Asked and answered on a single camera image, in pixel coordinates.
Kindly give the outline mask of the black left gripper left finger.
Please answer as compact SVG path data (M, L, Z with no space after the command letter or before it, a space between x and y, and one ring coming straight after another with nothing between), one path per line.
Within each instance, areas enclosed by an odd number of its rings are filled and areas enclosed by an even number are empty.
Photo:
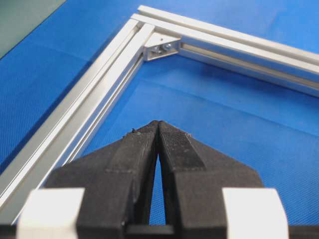
M158 121L51 172L45 187L85 189L81 239L122 239L126 224L147 224L158 156Z

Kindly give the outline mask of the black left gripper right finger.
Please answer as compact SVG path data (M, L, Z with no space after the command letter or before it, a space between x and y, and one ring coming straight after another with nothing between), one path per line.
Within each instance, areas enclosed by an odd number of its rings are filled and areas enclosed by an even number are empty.
M158 130L166 223L181 239L226 238L222 188L262 188L259 174L167 122Z

